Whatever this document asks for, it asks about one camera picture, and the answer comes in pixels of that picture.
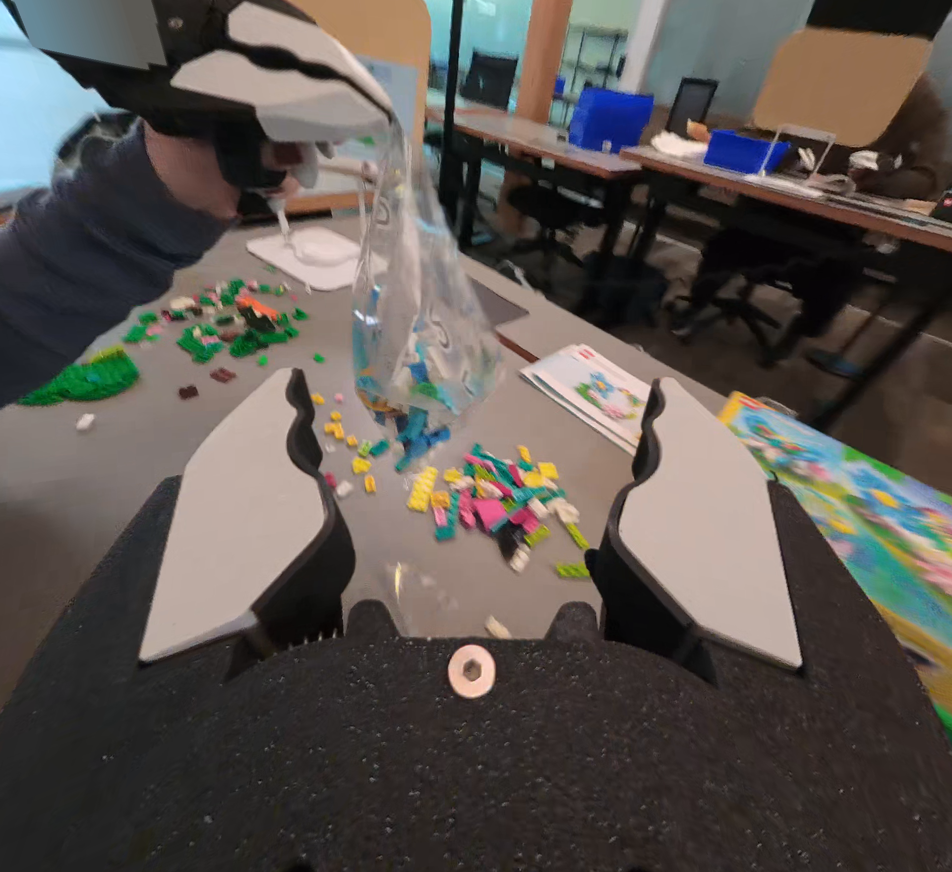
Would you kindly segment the cluster of green lego parts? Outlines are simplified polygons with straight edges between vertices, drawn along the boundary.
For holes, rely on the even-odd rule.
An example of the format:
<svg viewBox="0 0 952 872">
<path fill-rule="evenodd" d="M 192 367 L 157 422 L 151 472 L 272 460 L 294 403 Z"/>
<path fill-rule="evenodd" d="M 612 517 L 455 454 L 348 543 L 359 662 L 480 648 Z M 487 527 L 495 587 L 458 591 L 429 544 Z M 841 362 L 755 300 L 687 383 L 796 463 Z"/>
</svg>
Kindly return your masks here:
<svg viewBox="0 0 952 872">
<path fill-rule="evenodd" d="M 197 366 L 269 368 L 303 340 L 311 321 L 287 282 L 238 277 L 145 306 L 129 317 L 119 342 L 132 351 L 168 343 Z"/>
</svg>

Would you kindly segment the yellow lego box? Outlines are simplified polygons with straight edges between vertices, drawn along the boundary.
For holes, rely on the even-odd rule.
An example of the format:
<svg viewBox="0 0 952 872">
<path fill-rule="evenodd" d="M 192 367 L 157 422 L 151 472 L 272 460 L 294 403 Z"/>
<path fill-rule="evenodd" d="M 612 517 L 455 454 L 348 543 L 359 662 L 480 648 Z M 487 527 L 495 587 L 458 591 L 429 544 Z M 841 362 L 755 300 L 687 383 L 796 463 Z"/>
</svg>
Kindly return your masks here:
<svg viewBox="0 0 952 872">
<path fill-rule="evenodd" d="M 736 391 L 718 418 L 786 486 L 890 626 L 951 733 L 951 498 Z"/>
</svg>

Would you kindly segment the green lego plate assembly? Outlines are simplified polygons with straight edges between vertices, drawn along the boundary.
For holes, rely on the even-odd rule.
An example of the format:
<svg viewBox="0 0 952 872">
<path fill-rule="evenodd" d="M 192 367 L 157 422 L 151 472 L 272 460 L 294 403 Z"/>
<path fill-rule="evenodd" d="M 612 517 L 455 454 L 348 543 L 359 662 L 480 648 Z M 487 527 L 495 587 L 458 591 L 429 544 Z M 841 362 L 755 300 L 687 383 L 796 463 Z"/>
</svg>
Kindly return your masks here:
<svg viewBox="0 0 952 872">
<path fill-rule="evenodd" d="M 122 345 L 96 352 L 85 363 L 66 366 L 54 379 L 16 403 L 53 406 L 63 402 L 101 402 L 131 389 L 140 370 Z"/>
</svg>

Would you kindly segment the small blue box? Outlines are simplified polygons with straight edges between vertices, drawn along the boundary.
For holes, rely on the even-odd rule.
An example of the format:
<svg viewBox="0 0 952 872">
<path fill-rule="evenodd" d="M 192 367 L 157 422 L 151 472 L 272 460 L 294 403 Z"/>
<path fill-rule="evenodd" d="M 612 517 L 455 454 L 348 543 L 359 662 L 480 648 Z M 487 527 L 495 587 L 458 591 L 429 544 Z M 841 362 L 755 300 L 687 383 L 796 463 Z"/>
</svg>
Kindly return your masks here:
<svg viewBox="0 0 952 872">
<path fill-rule="evenodd" d="M 786 154 L 790 142 L 762 140 L 730 129 L 710 133 L 704 164 L 745 176 L 774 173 Z"/>
</svg>

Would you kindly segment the small colourful lego pieces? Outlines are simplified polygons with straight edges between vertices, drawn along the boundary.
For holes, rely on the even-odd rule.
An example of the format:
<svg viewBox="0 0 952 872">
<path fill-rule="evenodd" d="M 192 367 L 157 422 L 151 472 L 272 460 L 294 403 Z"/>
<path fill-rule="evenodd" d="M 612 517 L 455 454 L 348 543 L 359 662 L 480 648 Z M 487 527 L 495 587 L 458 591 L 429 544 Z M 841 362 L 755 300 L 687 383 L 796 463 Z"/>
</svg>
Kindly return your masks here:
<svg viewBox="0 0 952 872">
<path fill-rule="evenodd" d="M 566 495 L 557 467 L 535 461 L 526 446 L 518 445 L 516 456 L 508 459 L 476 441 L 440 466 L 433 456 L 451 432 L 422 406 L 413 405 L 406 412 L 375 411 L 375 422 L 387 434 L 362 437 L 346 423 L 342 393 L 327 402 L 315 392 L 311 402 L 315 408 L 327 407 L 317 424 L 323 450 L 347 451 L 351 457 L 348 470 L 340 462 L 326 475 L 339 499 L 356 489 L 368 497 L 378 495 L 384 476 L 391 472 L 393 486 L 401 491 L 402 509 L 427 522 L 435 544 L 446 546 L 461 536 L 479 535 L 492 543 L 512 572 L 520 574 L 530 557 L 561 532 L 578 556 L 556 562 L 554 573 L 565 580 L 589 577 L 590 545 L 579 509 Z"/>
</svg>

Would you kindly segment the clear plastic bag of lego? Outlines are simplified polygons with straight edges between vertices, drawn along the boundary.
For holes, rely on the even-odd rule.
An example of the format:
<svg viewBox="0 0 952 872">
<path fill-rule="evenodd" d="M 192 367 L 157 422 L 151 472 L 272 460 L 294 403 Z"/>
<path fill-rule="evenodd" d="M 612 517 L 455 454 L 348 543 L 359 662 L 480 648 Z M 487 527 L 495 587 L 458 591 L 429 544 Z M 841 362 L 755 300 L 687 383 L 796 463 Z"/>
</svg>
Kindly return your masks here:
<svg viewBox="0 0 952 872">
<path fill-rule="evenodd" d="M 377 157 L 352 287 L 355 391 L 394 433 L 448 429 L 494 392 L 502 349 L 424 155 L 393 124 Z"/>
</svg>

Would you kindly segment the lego instruction booklet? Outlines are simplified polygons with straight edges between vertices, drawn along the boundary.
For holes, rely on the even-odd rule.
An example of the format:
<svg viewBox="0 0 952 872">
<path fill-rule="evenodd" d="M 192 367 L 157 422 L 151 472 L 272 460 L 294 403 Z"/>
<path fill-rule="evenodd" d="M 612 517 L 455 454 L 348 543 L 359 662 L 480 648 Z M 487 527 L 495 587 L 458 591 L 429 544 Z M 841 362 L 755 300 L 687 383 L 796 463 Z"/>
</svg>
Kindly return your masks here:
<svg viewBox="0 0 952 872">
<path fill-rule="evenodd" d="M 568 344 L 526 366 L 520 378 L 633 456 L 650 384 L 584 344 Z"/>
</svg>

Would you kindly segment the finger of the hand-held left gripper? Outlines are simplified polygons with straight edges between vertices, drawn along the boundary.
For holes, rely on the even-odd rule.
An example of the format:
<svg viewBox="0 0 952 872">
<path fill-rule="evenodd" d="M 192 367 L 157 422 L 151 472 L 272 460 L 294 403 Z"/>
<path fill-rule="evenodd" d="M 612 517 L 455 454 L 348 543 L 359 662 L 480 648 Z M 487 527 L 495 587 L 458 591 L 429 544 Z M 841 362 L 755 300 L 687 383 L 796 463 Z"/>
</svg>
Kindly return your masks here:
<svg viewBox="0 0 952 872">
<path fill-rule="evenodd" d="M 298 62 L 336 72 L 358 71 L 358 60 L 317 24 L 250 1 L 229 13 L 226 28 L 232 42 L 249 49 L 288 53 Z"/>
<path fill-rule="evenodd" d="M 385 107 L 342 79 L 266 69 L 234 52 L 215 51 L 183 65 L 172 87 L 250 106 L 269 140 L 339 144 L 385 133 Z"/>
</svg>

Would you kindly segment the black office chair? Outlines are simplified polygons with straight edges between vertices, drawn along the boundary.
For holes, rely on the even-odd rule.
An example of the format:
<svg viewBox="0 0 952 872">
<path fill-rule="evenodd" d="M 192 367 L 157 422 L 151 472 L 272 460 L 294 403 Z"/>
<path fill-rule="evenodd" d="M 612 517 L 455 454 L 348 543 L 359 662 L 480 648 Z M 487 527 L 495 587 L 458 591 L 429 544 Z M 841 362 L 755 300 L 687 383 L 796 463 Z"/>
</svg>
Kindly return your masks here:
<svg viewBox="0 0 952 872">
<path fill-rule="evenodd" d="M 458 94 L 468 103 L 508 111 L 518 70 L 518 57 L 495 55 L 474 49 L 470 68 Z"/>
</svg>

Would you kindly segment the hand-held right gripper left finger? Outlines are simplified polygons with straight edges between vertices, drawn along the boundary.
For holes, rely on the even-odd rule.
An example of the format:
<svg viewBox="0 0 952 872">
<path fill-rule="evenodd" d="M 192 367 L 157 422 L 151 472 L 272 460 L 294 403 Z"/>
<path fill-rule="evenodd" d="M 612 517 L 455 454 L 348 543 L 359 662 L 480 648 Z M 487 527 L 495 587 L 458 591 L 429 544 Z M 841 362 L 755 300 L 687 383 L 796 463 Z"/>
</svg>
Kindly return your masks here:
<svg viewBox="0 0 952 872">
<path fill-rule="evenodd" d="M 356 566 L 300 369 L 270 375 L 184 468 L 141 664 L 242 638 L 261 656 L 343 634 Z"/>
</svg>

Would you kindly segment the blue storage crate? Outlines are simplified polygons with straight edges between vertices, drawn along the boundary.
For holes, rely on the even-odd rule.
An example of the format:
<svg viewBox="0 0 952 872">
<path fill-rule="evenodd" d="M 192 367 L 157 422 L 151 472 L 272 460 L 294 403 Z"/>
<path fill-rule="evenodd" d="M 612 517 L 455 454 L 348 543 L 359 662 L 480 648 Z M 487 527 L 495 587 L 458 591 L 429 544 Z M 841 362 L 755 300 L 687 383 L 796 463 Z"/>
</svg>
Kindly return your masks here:
<svg viewBox="0 0 952 872">
<path fill-rule="evenodd" d="M 582 150 L 607 154 L 637 147 L 654 104 L 653 95 L 587 87 L 574 107 L 567 141 Z"/>
</svg>

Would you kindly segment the black flat desk panel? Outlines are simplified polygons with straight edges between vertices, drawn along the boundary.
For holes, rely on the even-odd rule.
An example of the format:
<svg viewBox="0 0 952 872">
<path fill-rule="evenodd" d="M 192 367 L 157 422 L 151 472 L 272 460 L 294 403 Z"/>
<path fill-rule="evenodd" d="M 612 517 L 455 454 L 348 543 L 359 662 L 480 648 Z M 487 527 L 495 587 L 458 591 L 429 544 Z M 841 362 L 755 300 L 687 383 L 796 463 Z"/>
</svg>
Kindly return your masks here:
<svg viewBox="0 0 952 872">
<path fill-rule="evenodd" d="M 482 307 L 482 312 L 494 333 L 500 327 L 529 316 L 529 311 L 526 308 L 518 306 L 512 300 L 499 295 L 477 280 L 469 278 L 469 281 L 470 288 Z"/>
</svg>

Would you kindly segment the wooden support post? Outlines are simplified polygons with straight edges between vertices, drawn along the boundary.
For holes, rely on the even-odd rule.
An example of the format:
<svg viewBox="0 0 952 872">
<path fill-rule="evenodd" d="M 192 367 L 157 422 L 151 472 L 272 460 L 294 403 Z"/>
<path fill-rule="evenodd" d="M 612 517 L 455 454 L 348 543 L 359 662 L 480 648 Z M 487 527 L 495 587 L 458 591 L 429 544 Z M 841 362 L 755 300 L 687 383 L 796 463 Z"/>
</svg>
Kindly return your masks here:
<svg viewBox="0 0 952 872">
<path fill-rule="evenodd" d="M 517 99 L 522 114 L 551 101 L 573 2 L 532 0 Z"/>
</svg>

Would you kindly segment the open instruction book on board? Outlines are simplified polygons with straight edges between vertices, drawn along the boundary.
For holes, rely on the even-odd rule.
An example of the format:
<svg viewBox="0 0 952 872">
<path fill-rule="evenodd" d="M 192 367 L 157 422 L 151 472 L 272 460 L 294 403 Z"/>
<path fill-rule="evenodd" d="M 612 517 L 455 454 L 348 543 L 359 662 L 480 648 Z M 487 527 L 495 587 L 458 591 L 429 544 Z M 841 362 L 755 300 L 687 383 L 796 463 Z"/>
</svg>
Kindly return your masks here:
<svg viewBox="0 0 952 872">
<path fill-rule="evenodd" d="M 377 75 L 395 104 L 407 141 L 422 147 L 431 21 L 424 0 L 288 0 L 348 47 Z"/>
</svg>

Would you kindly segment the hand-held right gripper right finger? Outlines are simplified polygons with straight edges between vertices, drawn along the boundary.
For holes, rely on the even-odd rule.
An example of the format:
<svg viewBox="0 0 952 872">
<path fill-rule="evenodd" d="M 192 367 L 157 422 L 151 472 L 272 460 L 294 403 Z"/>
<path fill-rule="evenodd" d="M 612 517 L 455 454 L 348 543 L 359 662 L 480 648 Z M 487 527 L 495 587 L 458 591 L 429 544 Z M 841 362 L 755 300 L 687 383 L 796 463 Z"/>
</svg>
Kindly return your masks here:
<svg viewBox="0 0 952 872">
<path fill-rule="evenodd" d="M 631 477 L 586 555 L 605 640 L 711 672 L 708 647 L 803 666 L 768 478 L 672 378 L 656 378 Z"/>
</svg>

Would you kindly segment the person's left hand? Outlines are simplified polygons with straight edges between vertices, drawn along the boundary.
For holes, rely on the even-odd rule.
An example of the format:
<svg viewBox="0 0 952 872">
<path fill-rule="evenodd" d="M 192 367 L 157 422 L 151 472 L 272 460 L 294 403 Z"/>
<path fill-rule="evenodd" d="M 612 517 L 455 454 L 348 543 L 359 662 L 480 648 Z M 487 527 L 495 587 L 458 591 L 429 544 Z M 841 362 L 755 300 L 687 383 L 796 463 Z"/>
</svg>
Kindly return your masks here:
<svg viewBox="0 0 952 872">
<path fill-rule="evenodd" d="M 171 137 L 149 130 L 149 160 L 172 197 L 223 223 L 239 216 L 241 190 L 224 177 L 206 140 Z"/>
</svg>

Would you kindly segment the long brown desk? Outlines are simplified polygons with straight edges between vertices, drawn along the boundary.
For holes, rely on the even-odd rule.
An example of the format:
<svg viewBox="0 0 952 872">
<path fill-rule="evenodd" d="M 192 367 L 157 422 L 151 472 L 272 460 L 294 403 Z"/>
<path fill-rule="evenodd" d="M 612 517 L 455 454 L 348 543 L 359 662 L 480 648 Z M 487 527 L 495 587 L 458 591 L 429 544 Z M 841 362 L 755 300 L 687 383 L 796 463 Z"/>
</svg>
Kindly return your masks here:
<svg viewBox="0 0 952 872">
<path fill-rule="evenodd" d="M 685 211 L 720 225 L 738 225 L 763 233 L 758 211 L 781 208 L 812 220 L 830 221 L 891 240 L 951 251 L 951 228 L 895 204 L 869 199 L 841 199 L 824 193 L 805 194 L 775 187 L 768 178 L 744 176 L 700 161 L 681 160 L 652 147 L 626 148 L 621 158 L 635 164 L 648 188 L 646 210 L 632 244 L 631 259 L 646 259 L 671 210 Z"/>
<path fill-rule="evenodd" d="M 454 121 L 442 104 L 428 104 L 424 116 L 449 133 L 450 154 L 465 167 L 457 233 L 460 247 L 472 246 L 476 201 L 483 163 L 577 193 L 601 191 L 604 231 L 599 253 L 613 255 L 625 224 L 632 189 L 641 168 L 635 160 L 610 152 L 590 151 L 567 141 L 565 133 L 493 108 L 463 108 Z"/>
</svg>

